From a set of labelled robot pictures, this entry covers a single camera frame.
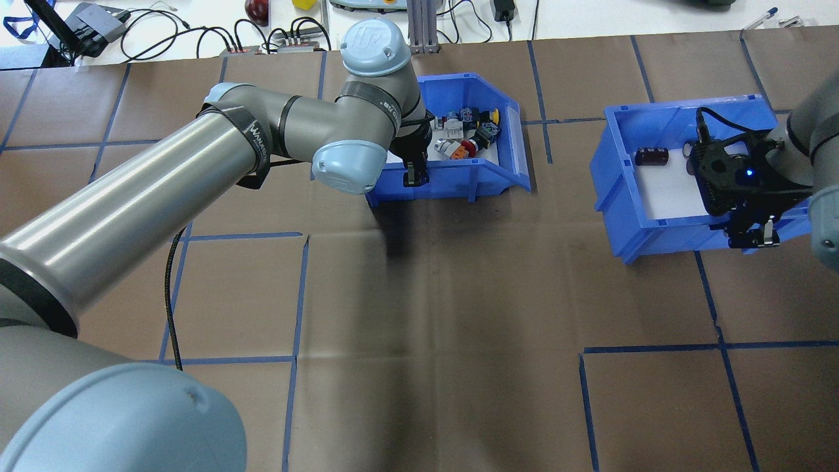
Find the orange component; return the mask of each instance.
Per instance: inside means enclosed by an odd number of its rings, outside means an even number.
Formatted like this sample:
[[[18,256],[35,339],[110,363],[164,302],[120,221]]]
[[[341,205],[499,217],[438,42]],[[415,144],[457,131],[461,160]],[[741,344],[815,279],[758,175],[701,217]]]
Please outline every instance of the orange component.
[[[452,159],[463,159],[464,157],[469,157],[469,151],[463,146],[458,147],[455,152],[451,153]]]

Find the blue lanyard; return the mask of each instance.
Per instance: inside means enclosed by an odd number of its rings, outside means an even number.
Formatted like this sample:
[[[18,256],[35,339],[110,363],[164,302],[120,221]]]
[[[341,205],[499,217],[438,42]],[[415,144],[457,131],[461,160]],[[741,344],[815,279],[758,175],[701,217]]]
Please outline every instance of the blue lanyard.
[[[47,0],[47,3],[51,6],[55,6],[55,0]],[[32,25],[26,28],[22,33],[18,33],[18,31],[12,26],[15,23],[27,23],[31,21]],[[17,39],[27,39],[30,34],[32,34],[36,28],[38,28],[38,15],[34,14],[30,17],[6,17],[3,18],[3,26],[6,27],[8,32]]]

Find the power adapter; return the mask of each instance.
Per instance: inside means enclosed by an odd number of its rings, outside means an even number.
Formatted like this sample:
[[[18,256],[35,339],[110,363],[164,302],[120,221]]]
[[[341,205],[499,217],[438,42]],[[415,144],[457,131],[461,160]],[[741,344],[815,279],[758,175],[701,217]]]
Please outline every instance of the power adapter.
[[[511,21],[516,16],[514,0],[492,0],[492,16],[499,23]]]

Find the white table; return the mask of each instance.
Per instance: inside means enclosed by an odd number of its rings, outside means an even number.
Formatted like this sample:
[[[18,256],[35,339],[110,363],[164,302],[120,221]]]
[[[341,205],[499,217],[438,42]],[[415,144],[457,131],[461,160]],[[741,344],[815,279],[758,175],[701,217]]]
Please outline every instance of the white table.
[[[101,4],[115,8],[147,8],[153,1],[104,0]],[[508,40],[506,25],[492,21],[490,0],[474,1],[478,14],[492,28],[492,41]],[[5,15],[10,3],[11,0],[0,0],[0,15]],[[66,17],[78,3],[77,0],[58,0],[55,9],[62,17]],[[221,2],[168,0],[167,3],[178,8],[177,14],[193,27],[222,26],[232,30],[233,23],[238,18],[245,18],[243,0]],[[512,22],[513,39],[530,39],[536,0],[517,0],[516,4],[518,11]],[[807,2],[737,0],[730,8],[701,8],[696,5],[697,3],[691,0],[541,0],[536,39],[740,29],[771,7],[779,8],[778,18],[800,15],[808,25],[839,24],[839,1],[837,0],[809,0]],[[322,20],[317,6],[310,11],[304,11],[294,8],[291,0],[272,0],[270,27],[271,29],[276,27],[287,29],[293,18],[304,15]],[[359,11],[351,13],[330,5],[326,16],[332,44],[338,45],[343,34],[355,22],[380,15]],[[464,3],[456,9],[456,17],[464,42],[485,40],[488,35],[487,29],[476,21],[472,8],[468,4]],[[394,21],[404,34],[407,34],[406,13],[389,13],[386,18]],[[452,38],[454,37],[449,15],[439,17],[438,28]],[[263,29],[265,33],[269,30],[269,28]],[[172,33],[174,30],[169,20],[147,17],[129,33],[126,38],[126,50],[136,54]],[[250,25],[240,25],[239,33],[244,45],[256,45],[262,42]],[[195,57],[195,42],[200,34],[190,33],[179,37],[175,45],[158,60]],[[30,38],[36,42],[44,40],[40,34]],[[440,37],[440,42],[445,43],[446,40]],[[14,44],[19,44],[19,42],[4,29],[0,30],[0,46]],[[221,40],[214,34],[208,34],[202,41],[201,55],[202,57],[218,55],[222,49]],[[114,64],[124,59],[119,47],[111,45],[101,56],[86,57],[81,64]]]

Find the blue plastic bin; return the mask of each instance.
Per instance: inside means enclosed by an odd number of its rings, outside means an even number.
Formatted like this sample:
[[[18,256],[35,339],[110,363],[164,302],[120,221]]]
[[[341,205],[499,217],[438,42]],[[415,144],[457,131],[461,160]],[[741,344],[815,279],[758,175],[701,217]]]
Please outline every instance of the blue plastic bin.
[[[530,191],[518,103],[477,74],[420,77],[419,89],[425,107],[435,116],[445,116],[466,106],[481,110],[497,108],[501,113],[501,133],[495,144],[498,165],[482,159],[480,153],[473,159],[429,160],[430,182],[406,188],[402,185],[404,166],[399,162],[387,163],[378,183],[367,194],[371,207],[377,207],[380,202],[418,198],[465,197],[474,202],[477,197],[499,195],[513,185]]]
[[[636,181],[633,156],[639,147],[681,149],[686,141],[696,141],[698,107],[709,107],[752,129],[774,128],[778,123],[772,109],[759,95],[643,103],[605,110],[607,126],[591,160],[591,177],[597,191],[595,209],[603,213],[612,253],[625,264],[646,254],[728,247],[723,231],[708,228],[710,224],[727,221],[727,217],[706,214],[648,218]],[[715,139],[740,133],[713,118],[706,122]],[[810,232],[808,202],[786,212],[775,225],[782,242]]]

